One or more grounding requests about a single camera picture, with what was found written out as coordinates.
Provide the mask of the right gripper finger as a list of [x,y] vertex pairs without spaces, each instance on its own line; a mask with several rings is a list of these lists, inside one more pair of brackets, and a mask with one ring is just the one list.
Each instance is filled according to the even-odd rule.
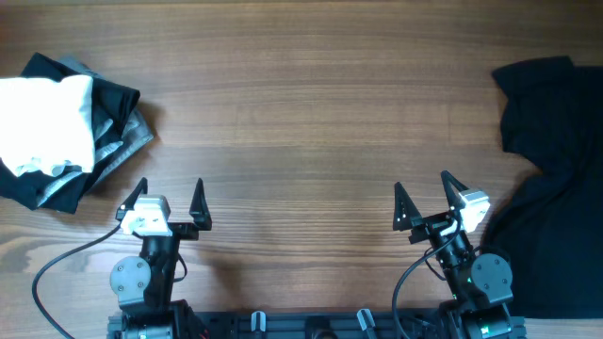
[[393,216],[393,230],[407,231],[419,225],[422,221],[422,216],[419,213],[416,205],[411,197],[402,186],[401,182],[396,182],[395,188],[395,203]]
[[464,205],[459,193],[468,190],[468,187],[456,179],[449,171],[441,172],[441,179],[444,187],[444,192],[447,198],[448,207],[450,209],[460,209]]

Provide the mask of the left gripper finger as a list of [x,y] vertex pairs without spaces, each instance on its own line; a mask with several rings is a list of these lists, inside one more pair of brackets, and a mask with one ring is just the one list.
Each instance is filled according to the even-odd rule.
[[130,193],[130,195],[123,201],[123,203],[119,206],[116,211],[115,219],[118,221],[122,221],[127,212],[132,211],[134,209],[134,205],[139,198],[140,195],[144,195],[148,193],[148,180],[145,177],[142,177],[134,190]]
[[212,230],[212,218],[205,198],[204,181],[201,178],[197,180],[189,207],[189,214],[199,231]]

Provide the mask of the black t-shirt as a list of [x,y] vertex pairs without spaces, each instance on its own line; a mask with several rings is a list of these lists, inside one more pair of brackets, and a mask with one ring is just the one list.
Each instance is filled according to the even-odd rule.
[[602,316],[602,69],[569,56],[520,61],[492,76],[506,96],[502,149],[531,162],[482,242],[506,252],[513,315]]

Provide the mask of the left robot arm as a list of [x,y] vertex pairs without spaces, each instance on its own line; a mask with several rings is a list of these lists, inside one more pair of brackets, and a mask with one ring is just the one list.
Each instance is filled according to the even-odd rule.
[[148,193],[143,178],[116,212],[122,232],[142,240],[140,253],[121,259],[110,273],[110,287],[121,312],[109,318],[108,339],[207,339],[210,331],[188,303],[171,299],[179,281],[176,266],[184,240],[196,241],[212,229],[212,218],[198,180],[189,214],[191,222],[170,222],[171,209],[163,195]]

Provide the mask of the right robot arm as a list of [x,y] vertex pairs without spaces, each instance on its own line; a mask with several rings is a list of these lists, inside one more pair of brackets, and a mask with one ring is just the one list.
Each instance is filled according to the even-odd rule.
[[440,338],[521,338],[526,335],[524,318],[512,316],[513,273],[500,252],[473,247],[467,235],[483,221],[491,203],[478,188],[470,188],[449,171],[441,172],[448,209],[424,217],[402,183],[394,184],[393,229],[408,231],[412,244],[429,241],[431,247],[400,276],[392,295],[392,320],[398,338],[409,338],[404,329],[399,293],[410,275],[432,258],[439,263],[440,279],[448,284],[452,299],[436,310],[432,324]]

